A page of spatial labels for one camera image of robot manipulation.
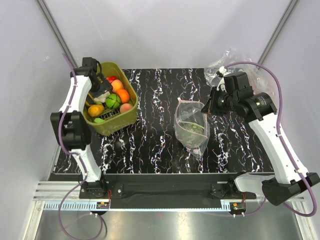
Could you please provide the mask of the white cauliflower toy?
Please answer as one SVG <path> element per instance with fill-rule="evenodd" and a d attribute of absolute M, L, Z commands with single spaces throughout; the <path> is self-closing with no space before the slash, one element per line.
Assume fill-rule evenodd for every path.
<path fill-rule="evenodd" d="M 109 92 L 106 92 L 98 97 L 95 97 L 93 100 L 97 104 L 103 104 L 106 101 L 106 98 L 110 95 Z"/>

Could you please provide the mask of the green striped watermelon toy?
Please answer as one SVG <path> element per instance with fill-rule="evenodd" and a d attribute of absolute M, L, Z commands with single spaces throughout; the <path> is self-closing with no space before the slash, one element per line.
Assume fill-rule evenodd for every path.
<path fill-rule="evenodd" d="M 121 98 L 113 93 L 105 99 L 105 104 L 109 109 L 118 109 L 122 104 Z"/>

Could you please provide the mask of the clear zip top bag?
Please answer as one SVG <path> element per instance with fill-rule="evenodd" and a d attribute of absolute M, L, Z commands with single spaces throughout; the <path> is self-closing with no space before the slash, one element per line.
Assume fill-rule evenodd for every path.
<path fill-rule="evenodd" d="M 175 137 L 191 155 L 200 159 L 210 138 L 207 115 L 202 113 L 205 105 L 200 101 L 177 100 L 174 113 Z"/>

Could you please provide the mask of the green netted melon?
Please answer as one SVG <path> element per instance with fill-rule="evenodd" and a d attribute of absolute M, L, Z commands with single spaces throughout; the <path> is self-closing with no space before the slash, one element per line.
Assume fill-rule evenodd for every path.
<path fill-rule="evenodd" d="M 187 122 L 187 121 L 180 121 L 179 122 L 180 126 L 192 133 L 196 133 L 196 134 L 200 134 L 203 135 L 204 134 L 204 127 L 201 125 L 198 125 L 197 123 L 194 122 Z"/>

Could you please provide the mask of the orange fruit toy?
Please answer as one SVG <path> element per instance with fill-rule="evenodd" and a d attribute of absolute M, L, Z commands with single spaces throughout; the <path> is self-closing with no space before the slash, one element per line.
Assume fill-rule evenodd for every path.
<path fill-rule="evenodd" d="M 116 94 L 120 97 L 122 104 L 126 104 L 130 101 L 130 95 L 126 89 L 120 88 L 117 90 Z"/>

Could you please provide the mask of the olive green plastic bin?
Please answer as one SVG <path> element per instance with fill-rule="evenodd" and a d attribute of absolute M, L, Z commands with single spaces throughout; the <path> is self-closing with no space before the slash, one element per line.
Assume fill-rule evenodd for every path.
<path fill-rule="evenodd" d="M 97 105 L 96 102 L 94 102 L 93 97 L 91 94 L 88 94 L 83 113 L 84 118 L 89 126 L 92 126 L 97 133 L 103 136 L 109 136 L 112 133 L 128 126 L 131 124 L 134 124 L 137 120 L 137 105 L 138 105 L 138 96 L 133 89 L 131 83 L 127 79 L 126 75 L 122 71 L 122 69 L 114 62 L 104 62 L 100 63 L 102 67 L 102 74 L 105 76 L 105 78 L 110 76 L 116 76 L 118 80 L 121 80 L 123 83 L 124 89 L 126 89 L 130 95 L 129 104 L 132 105 L 132 109 L 120 113 L 120 105 L 117 109 L 110 109 L 106 106 L 106 101 L 104 103 L 100 103 L 104 106 L 104 111 L 101 115 L 97 117 L 91 117 L 88 114 L 88 108 L 91 105 Z M 95 118 L 101 118 L 105 120 L 103 123 L 94 123 Z"/>

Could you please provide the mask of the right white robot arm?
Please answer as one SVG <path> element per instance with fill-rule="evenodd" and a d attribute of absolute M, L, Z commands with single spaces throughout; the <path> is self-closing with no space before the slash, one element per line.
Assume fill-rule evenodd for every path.
<path fill-rule="evenodd" d="M 236 199 L 244 193 L 254 193 L 278 206 L 318 184 L 319 175 L 309 172 L 300 162 L 277 125 L 280 114 L 272 98 L 265 92 L 254 94 L 245 72 L 220 72 L 218 76 L 221 80 L 212 87 L 202 113 L 223 116 L 235 112 L 243 117 L 260 140 L 274 171 L 274 175 L 237 173 L 228 180 L 228 195 Z"/>

